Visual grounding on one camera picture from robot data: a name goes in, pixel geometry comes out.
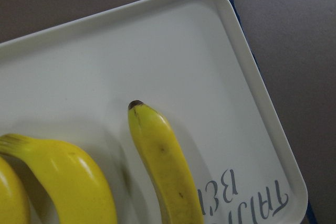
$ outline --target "blue edge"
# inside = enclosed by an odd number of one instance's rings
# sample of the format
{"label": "blue edge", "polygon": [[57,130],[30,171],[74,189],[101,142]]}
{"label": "blue edge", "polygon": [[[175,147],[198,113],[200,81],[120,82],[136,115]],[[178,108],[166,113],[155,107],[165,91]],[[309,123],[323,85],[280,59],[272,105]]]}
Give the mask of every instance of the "blue edge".
{"label": "blue edge", "polygon": [[[238,19],[238,21],[239,21],[240,26],[242,26],[241,23],[240,23],[240,17],[239,17],[239,14],[238,14],[237,10],[236,10],[234,1],[233,1],[233,0],[229,0],[229,1],[230,1],[231,5],[232,5],[234,11],[235,11],[235,14],[236,14],[236,16],[237,16],[237,19]],[[256,64],[257,64],[257,66],[258,66],[258,62],[257,62],[257,60],[256,60],[256,58],[255,58],[253,52],[252,52],[252,55],[253,55],[254,60],[255,60],[255,62],[256,62]],[[309,200],[308,200],[308,206],[307,206],[307,211],[306,211],[306,217],[307,217],[307,219],[308,219],[308,221],[309,221],[309,224],[318,224],[318,222],[317,222],[317,220],[316,220],[316,218],[315,218],[313,209],[312,209],[312,207],[311,207],[311,205],[310,205]]]}

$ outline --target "white tray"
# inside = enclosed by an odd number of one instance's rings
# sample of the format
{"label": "white tray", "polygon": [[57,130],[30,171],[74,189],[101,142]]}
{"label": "white tray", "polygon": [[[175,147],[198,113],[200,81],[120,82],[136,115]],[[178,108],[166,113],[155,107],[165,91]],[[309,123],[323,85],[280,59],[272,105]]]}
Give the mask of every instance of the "white tray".
{"label": "white tray", "polygon": [[[128,131],[135,99],[170,120],[206,224],[305,215],[305,183],[228,0],[142,0],[2,43],[0,90],[0,134],[84,148],[106,174],[119,223],[160,223]],[[9,161],[27,187],[32,223],[57,223],[31,172]]]}

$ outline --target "yellow banana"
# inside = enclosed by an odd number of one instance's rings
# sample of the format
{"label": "yellow banana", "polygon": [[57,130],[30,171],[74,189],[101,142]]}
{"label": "yellow banana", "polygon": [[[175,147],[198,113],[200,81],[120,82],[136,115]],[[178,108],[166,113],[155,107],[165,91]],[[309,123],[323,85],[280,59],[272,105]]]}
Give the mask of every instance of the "yellow banana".
{"label": "yellow banana", "polygon": [[24,161],[55,204],[60,224],[116,224],[104,174],[79,147],[18,134],[0,136],[0,153]]}
{"label": "yellow banana", "polygon": [[167,119],[141,101],[128,108],[129,128],[151,177],[163,224],[202,224],[197,190]]}
{"label": "yellow banana", "polygon": [[0,157],[0,223],[30,223],[26,190],[15,171],[2,157]]}

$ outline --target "banana stem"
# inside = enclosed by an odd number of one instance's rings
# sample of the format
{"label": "banana stem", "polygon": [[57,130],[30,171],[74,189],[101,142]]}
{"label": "banana stem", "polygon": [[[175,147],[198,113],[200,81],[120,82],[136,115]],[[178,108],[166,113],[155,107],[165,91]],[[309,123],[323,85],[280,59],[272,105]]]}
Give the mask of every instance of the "banana stem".
{"label": "banana stem", "polygon": [[6,134],[0,136],[0,153],[17,157],[19,149],[28,143],[28,138],[18,134]]}

